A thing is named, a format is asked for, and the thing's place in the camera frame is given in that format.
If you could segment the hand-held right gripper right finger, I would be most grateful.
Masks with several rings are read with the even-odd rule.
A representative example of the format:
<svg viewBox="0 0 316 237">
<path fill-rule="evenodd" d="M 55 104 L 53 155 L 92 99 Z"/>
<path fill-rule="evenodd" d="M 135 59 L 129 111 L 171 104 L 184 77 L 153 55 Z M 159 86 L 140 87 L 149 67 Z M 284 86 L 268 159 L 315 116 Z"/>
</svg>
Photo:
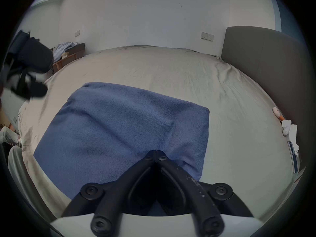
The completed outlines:
<svg viewBox="0 0 316 237">
<path fill-rule="evenodd" d="M 228 184 L 206 184 L 156 151 L 156 199 L 168 216 L 193 214 L 199 235 L 220 235 L 224 230 L 221 213 L 253 218 L 253 214 Z"/>
</svg>

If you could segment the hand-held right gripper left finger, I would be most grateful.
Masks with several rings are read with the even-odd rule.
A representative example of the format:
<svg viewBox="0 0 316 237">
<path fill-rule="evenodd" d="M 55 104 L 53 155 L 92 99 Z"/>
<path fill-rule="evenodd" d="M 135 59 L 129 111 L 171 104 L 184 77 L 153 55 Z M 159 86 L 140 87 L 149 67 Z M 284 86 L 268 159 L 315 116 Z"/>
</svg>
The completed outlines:
<svg viewBox="0 0 316 237">
<path fill-rule="evenodd" d="M 62 217 L 94 214 L 94 235 L 115 235 L 122 213 L 147 215 L 156 201 L 156 150 L 125 171 L 116 181 L 88 183 L 69 203 Z"/>
</svg>

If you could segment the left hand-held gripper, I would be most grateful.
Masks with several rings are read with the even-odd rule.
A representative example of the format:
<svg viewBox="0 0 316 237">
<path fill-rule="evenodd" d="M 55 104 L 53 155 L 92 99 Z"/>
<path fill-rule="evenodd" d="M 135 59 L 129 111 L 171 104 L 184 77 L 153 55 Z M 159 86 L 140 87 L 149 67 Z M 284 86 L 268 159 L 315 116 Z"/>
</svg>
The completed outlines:
<svg viewBox="0 0 316 237">
<path fill-rule="evenodd" d="M 47 73 L 53 62 L 53 53 L 49 48 L 31 37 L 30 33 L 19 31 L 6 56 L 9 74 L 14 74 L 8 78 L 7 88 L 25 100 L 45 97 L 48 87 L 28 72 Z"/>
</svg>

